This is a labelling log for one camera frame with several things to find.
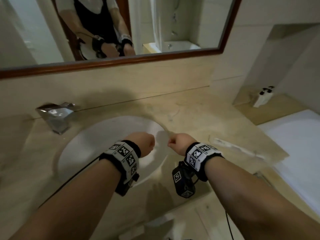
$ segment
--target white shirt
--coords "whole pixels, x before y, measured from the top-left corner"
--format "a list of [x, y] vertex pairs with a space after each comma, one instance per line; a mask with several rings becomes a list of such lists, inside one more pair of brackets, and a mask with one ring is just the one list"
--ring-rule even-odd
[[[101, 13], [103, 1], [102, 0], [78, 0], [89, 11], [99, 14]], [[109, 11], [113, 8], [118, 8], [116, 0], [106, 0]], [[58, 12], [63, 10], [76, 10], [74, 0], [56, 0]]]

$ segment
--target beige marble countertop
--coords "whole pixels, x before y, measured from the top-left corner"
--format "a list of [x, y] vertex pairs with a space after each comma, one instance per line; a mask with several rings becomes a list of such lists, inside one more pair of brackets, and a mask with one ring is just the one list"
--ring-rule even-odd
[[[228, 160], [251, 173], [288, 156], [232, 105], [211, 95], [208, 87], [78, 111], [62, 136], [36, 119], [18, 158], [0, 171], [0, 240], [8, 239], [62, 184], [54, 175], [53, 161], [68, 141], [97, 122], [125, 115], [151, 119], [168, 132], [188, 133], [201, 142], [219, 138], [263, 155], [266, 160], [219, 148]], [[191, 199], [176, 194], [171, 172], [182, 159], [170, 154], [153, 177], [132, 188], [126, 197], [114, 194], [92, 239], [115, 236], [210, 193], [207, 183], [198, 182]]]

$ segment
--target white bathtub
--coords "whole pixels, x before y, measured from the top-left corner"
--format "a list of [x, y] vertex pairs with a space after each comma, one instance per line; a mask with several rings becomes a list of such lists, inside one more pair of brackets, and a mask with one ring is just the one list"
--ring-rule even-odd
[[[149, 43], [149, 45], [152, 49], [156, 51], [156, 53], [162, 53], [155, 43]], [[191, 43], [190, 41], [168, 41], [164, 43], [164, 52], [176, 52], [197, 49], [201, 49], [201, 47]]]
[[258, 127], [290, 155], [274, 169], [320, 216], [320, 115], [304, 110]]

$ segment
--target white oval sink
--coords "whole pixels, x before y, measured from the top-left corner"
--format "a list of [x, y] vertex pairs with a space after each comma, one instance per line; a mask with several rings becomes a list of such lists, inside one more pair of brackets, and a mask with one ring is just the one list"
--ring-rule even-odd
[[146, 181], [165, 161], [168, 134], [156, 122], [149, 119], [122, 116], [101, 121], [75, 136], [62, 151], [58, 163], [58, 178], [68, 180], [94, 158], [106, 151], [114, 142], [123, 140], [133, 132], [147, 132], [155, 136], [154, 150], [140, 159], [137, 186]]

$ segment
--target mirror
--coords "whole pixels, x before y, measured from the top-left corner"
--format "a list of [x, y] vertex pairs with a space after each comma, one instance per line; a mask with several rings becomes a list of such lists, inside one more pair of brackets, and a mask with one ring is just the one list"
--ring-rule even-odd
[[86, 60], [108, 60], [105, 64], [111, 65], [122, 59], [132, 63], [135, 57], [147, 61], [157, 60], [154, 56], [219, 53], [240, 2], [0, 0], [0, 69], [65, 67], [80, 61], [85, 67]]

